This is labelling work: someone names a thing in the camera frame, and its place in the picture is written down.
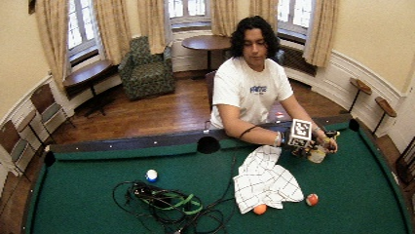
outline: white t-shirt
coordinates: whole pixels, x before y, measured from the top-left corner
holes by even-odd
[[[215,78],[213,110],[211,123],[223,129],[217,104],[240,108],[240,119],[255,124],[267,123],[273,104],[293,95],[285,69],[269,58],[265,69],[255,71],[244,57],[231,58],[221,65]]]

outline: white towel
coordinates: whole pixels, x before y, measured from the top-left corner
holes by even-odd
[[[239,168],[239,175],[233,178],[235,198],[243,214],[261,204],[283,209],[284,202],[304,200],[294,176],[277,165],[281,154],[281,148],[263,145]]]

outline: dark hair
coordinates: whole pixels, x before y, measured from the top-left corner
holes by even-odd
[[[268,58],[273,57],[280,50],[280,40],[275,33],[272,25],[259,16],[245,18],[236,28],[236,32],[232,37],[232,55],[233,57],[241,57],[244,52],[244,39],[245,31],[248,29],[260,28],[268,48]]]

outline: wooden floor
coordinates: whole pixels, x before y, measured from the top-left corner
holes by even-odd
[[[58,143],[159,135],[204,129],[205,122],[209,120],[205,81],[203,79],[189,79],[191,76],[197,76],[197,73],[177,73],[176,93],[161,97],[130,101],[123,86],[110,90],[106,95],[114,98],[115,101],[106,107],[107,115],[103,116],[100,112],[96,112],[86,118],[83,115],[88,106],[82,106],[72,117],[78,127],[74,128],[71,124],[64,123],[54,133]],[[337,116],[341,112],[345,112],[341,106],[312,92],[308,86],[294,81],[292,81],[292,86],[297,99],[313,118]],[[279,111],[285,112],[277,104],[273,113]],[[389,164],[393,165],[400,152],[390,137],[377,138],[377,143],[388,155]],[[31,181],[24,177],[9,175],[0,199],[0,234],[23,232],[27,195],[30,194],[31,185],[36,182],[42,160],[35,156],[26,169]],[[405,193],[405,195],[409,202],[410,193]]]

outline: window pane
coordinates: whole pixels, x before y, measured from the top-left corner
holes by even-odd
[[[293,23],[298,26],[309,27],[312,14],[312,0],[297,0],[294,7]]]
[[[80,0],[80,6],[83,8],[90,7],[90,0]]]
[[[75,46],[80,45],[82,38],[79,33],[79,28],[70,31],[70,37],[68,37],[68,47],[72,49]]]
[[[95,37],[95,35],[94,35],[94,28],[92,28],[92,19],[91,19],[90,8],[82,9],[82,15],[83,15],[83,23],[84,23],[84,28],[86,28],[87,40],[91,40]]]
[[[74,13],[76,11],[76,2],[75,0],[70,1],[70,13]]]
[[[279,3],[279,20],[288,22],[289,0],[280,0]]]
[[[70,14],[70,30],[76,30],[79,29],[79,19],[78,19],[78,14],[71,13]]]
[[[188,0],[191,16],[205,16],[205,0]]]
[[[183,0],[169,0],[171,18],[183,17]]]

